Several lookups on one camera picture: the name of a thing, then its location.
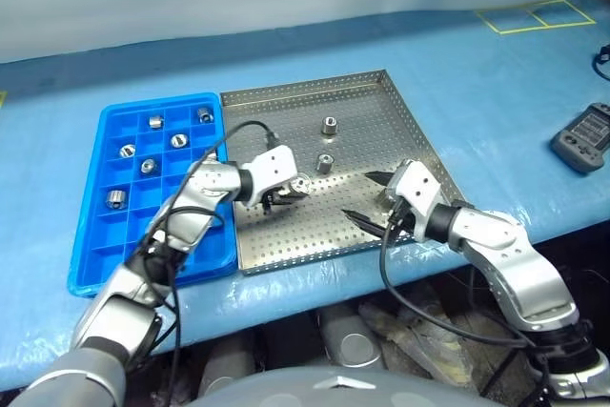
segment blue table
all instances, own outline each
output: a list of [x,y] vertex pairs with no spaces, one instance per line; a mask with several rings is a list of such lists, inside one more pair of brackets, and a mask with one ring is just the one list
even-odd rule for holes
[[[610,96],[590,69],[593,51],[610,41],[610,12],[572,1],[597,25],[500,35],[470,11],[403,12],[0,66],[0,91],[8,91],[0,109],[0,389],[29,383],[64,353],[88,305],[69,295],[66,275],[98,115],[109,104],[387,69],[480,208],[513,214],[535,242],[610,218],[610,166],[581,176],[548,149],[558,129]],[[396,283],[464,263],[433,243],[390,257]],[[369,251],[184,288],[184,343],[378,290],[376,264]]]

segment metal nut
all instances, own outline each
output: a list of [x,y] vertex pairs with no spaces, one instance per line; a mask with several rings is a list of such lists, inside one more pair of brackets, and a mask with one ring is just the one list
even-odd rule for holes
[[123,145],[118,151],[118,154],[121,157],[132,157],[135,154],[135,145],[132,145],[131,143]]
[[149,118],[149,126],[151,129],[161,129],[163,127],[163,116],[156,114]]
[[122,210],[127,207],[127,193],[122,190],[110,190],[106,194],[106,206],[111,210]]
[[156,170],[156,161],[151,157],[142,161],[142,164],[140,165],[140,172],[142,172],[144,175],[150,175],[151,173],[155,173]]
[[214,121],[214,115],[205,107],[197,109],[197,118],[199,118],[201,124],[207,124]]
[[177,133],[172,137],[170,143],[174,148],[184,148],[189,144],[189,137],[185,133]]
[[337,126],[336,118],[333,118],[332,116],[327,116],[326,118],[324,118],[324,121],[322,122],[322,133],[324,133],[326,135],[335,135],[336,126]]
[[328,173],[331,171],[333,164],[335,164],[335,159],[328,153],[322,153],[317,157],[315,169],[320,173]]
[[300,172],[296,178],[290,182],[290,189],[295,193],[309,194],[312,186],[312,179],[305,173]]

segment black cable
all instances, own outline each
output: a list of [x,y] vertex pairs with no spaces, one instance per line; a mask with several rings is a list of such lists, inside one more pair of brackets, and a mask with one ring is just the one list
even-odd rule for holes
[[[165,402],[164,402],[165,407],[169,407],[169,405],[172,401],[173,387],[175,384],[175,378],[176,378],[177,370],[178,370],[178,362],[180,359],[180,341],[181,341],[181,332],[182,332],[182,326],[181,326],[181,322],[180,322],[180,309],[179,309],[179,305],[178,305],[178,291],[175,286],[175,270],[174,270],[174,266],[172,263],[172,261],[174,261],[174,260],[172,259],[173,256],[170,254],[170,246],[169,246],[169,242],[168,242],[169,238],[167,237],[167,234],[169,234],[170,215],[173,214],[173,206],[175,205],[177,198],[184,191],[184,188],[186,187],[187,183],[189,182],[189,180],[191,179],[191,177],[193,176],[195,171],[197,171],[199,169],[201,164],[203,164],[203,162],[208,158],[208,156],[210,156],[210,154],[215,152],[216,149],[218,149],[218,147],[220,147],[220,145],[222,145],[227,139],[229,139],[236,132],[240,131],[241,129],[243,129],[247,126],[259,126],[259,127],[263,128],[267,133],[268,147],[271,148],[272,146],[276,146],[277,137],[275,136],[274,132],[271,129],[269,129],[269,127],[265,123],[263,123],[261,121],[256,121],[256,120],[244,121],[243,123],[240,123],[237,126],[232,127],[222,136],[222,138],[217,140],[208,150],[206,150],[202,154],[202,156],[193,165],[191,165],[191,167],[189,168],[189,171],[187,172],[187,174],[184,176],[182,182],[180,183],[180,186],[178,186],[177,191],[171,197],[171,199],[168,203],[168,210],[163,214],[163,216],[158,221],[159,226],[161,223],[163,224],[163,231],[166,234],[166,237],[164,238],[163,243],[161,244],[161,252],[162,252],[162,255],[164,256],[164,258],[166,259],[166,267],[168,269],[169,282],[170,282],[170,287],[172,289],[172,296],[173,296],[173,308],[174,308],[173,313],[175,314],[175,345],[173,347],[170,381],[168,383],[167,395],[166,395]],[[151,228],[149,233],[146,235],[146,240],[150,241],[150,239],[152,237],[151,233],[153,231],[155,231],[157,227],[158,226],[155,225],[154,228]]]
[[539,358],[539,362],[542,365],[542,377],[539,382],[536,384],[534,391],[530,393],[524,400],[522,400],[518,407],[529,407],[530,405],[535,404],[539,401],[539,399],[544,395],[544,390],[549,384],[549,363],[546,360],[546,357],[541,356]]
[[600,61],[599,61],[600,55],[596,54],[593,57],[593,62],[591,63],[591,66],[593,67],[593,70],[595,71],[595,73],[597,75],[599,75],[601,78],[603,78],[604,80],[608,80],[610,81],[610,75],[604,73],[603,71],[601,71],[600,69]]
[[170,407],[173,396],[173,387],[175,386],[176,376],[178,374],[178,362],[180,359],[180,343],[182,341],[182,322],[180,321],[180,304],[178,303],[178,290],[175,286],[175,270],[172,263],[166,264],[168,269],[168,279],[170,288],[172,288],[173,306],[175,307],[175,344],[172,354],[172,368],[170,369],[170,381],[168,382],[168,393],[165,397],[165,407]]
[[536,347],[536,344],[532,341],[532,339],[530,339],[528,336],[526,336],[524,333],[522,333],[515,326],[513,326],[510,323],[507,323],[506,321],[498,318],[497,316],[494,316],[494,315],[488,313],[486,310],[479,308],[479,306],[475,303],[475,275],[476,274],[477,274],[477,268],[475,266],[472,266],[470,268],[470,274],[468,276],[468,304],[470,305],[470,308],[473,309],[474,312],[477,312],[478,314],[485,316],[490,321],[495,322],[498,326],[504,328],[504,330],[508,331],[509,333],[525,340],[528,343],[529,347]]
[[[456,283],[459,283],[461,286],[463,286],[464,288],[468,288],[468,285],[466,283],[464,283],[459,277],[457,277],[456,275],[453,275],[451,272],[445,272],[447,274],[447,276],[451,277]],[[475,290],[484,290],[484,291],[489,291],[489,288],[485,288],[482,286],[477,286],[474,288]]]
[[600,279],[601,281],[603,281],[606,285],[610,285],[610,280],[608,280],[605,276],[600,274],[598,271],[594,271],[593,269],[582,269],[581,272],[584,272],[586,274],[592,274],[592,275],[596,276],[598,279]]
[[157,338],[157,340],[154,342],[154,344],[151,347],[151,352],[158,347],[159,345],[161,345],[166,338],[168,338],[170,336],[170,334],[172,333],[172,331],[175,329],[176,327],[176,322],[175,319],[173,320],[173,323],[170,325],[170,327],[165,331],[165,333],[163,333],[161,336],[159,336]]
[[[184,214],[184,213],[188,213],[188,214],[206,214],[208,216],[214,216],[215,218],[217,218],[223,225],[225,224],[225,220],[222,217],[222,215],[216,213],[216,212],[212,212],[209,211],[207,209],[203,209],[201,207],[195,207],[195,206],[185,206],[185,207],[179,207],[177,209],[171,209],[169,211],[170,215],[173,214]],[[145,234],[145,236],[142,238],[142,241],[140,242],[140,247],[147,247],[149,246],[150,242],[151,242],[151,238],[154,235],[154,232],[158,229],[159,225],[162,222],[162,218],[159,219],[156,224]],[[151,273],[149,272],[149,266],[148,266],[148,261],[151,259],[153,255],[152,254],[146,254],[144,253],[144,262],[142,263],[142,267],[144,268],[144,282],[146,283],[146,286],[149,287],[149,289],[151,290],[152,294],[154,295],[155,299],[163,304],[170,312],[172,312],[175,315],[175,308],[172,304],[170,304],[166,298],[158,291],[158,289],[153,285],[153,283],[151,282]]]
[[481,397],[487,397],[487,395],[489,395],[489,392],[492,387],[498,382],[500,377],[504,375],[504,372],[506,371],[506,369],[508,369],[508,366],[511,365],[511,363],[515,360],[518,354],[519,350],[517,348],[513,348],[510,352],[508,352],[506,358],[499,364],[496,371],[492,374],[492,376],[489,377],[489,380],[487,380],[487,383],[485,383],[485,386],[483,386],[482,390],[480,390]]
[[398,302],[400,302],[403,306],[411,310],[414,314],[427,321],[430,321],[433,324],[436,324],[438,327],[444,329],[445,331],[449,331],[450,333],[457,334],[458,336],[474,340],[475,342],[484,343],[487,345],[498,345],[508,348],[526,348],[528,346],[528,342],[523,339],[480,336],[478,334],[463,330],[457,326],[454,326],[453,324],[443,321],[442,319],[438,319],[435,316],[429,315],[425,311],[418,308],[418,306],[416,306],[414,303],[407,300],[401,293],[398,292],[394,285],[392,285],[392,283],[390,282],[390,278],[388,277],[388,273],[386,271],[386,252],[388,248],[388,239],[390,237],[390,232],[392,231],[392,229],[393,226],[388,225],[388,227],[383,233],[383,238],[381,239],[381,249],[379,251],[379,272],[381,274],[381,279],[383,280],[383,284],[385,285],[386,289],[398,300]]

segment perforated metal tray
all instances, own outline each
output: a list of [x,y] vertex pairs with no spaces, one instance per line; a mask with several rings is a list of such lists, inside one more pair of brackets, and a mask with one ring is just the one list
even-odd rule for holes
[[[378,245],[352,224],[341,209],[385,224],[382,187],[368,171],[393,172],[405,158],[423,161],[442,184],[445,196],[461,193],[407,109],[386,71],[221,94],[226,129],[248,119],[267,123],[295,152],[298,170],[312,179],[310,196],[287,207],[235,205],[239,267],[246,274],[347,254]],[[326,116],[338,122],[334,137],[320,130]],[[229,158],[247,162],[264,151],[264,135],[249,128],[228,142]],[[319,154],[335,164],[328,175],[315,171]]]

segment handheld controller screen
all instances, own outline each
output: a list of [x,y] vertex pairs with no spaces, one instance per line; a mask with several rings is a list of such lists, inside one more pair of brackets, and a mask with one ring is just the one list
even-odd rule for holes
[[603,166],[610,146],[610,106],[592,104],[552,140],[551,148],[570,167],[589,173]]

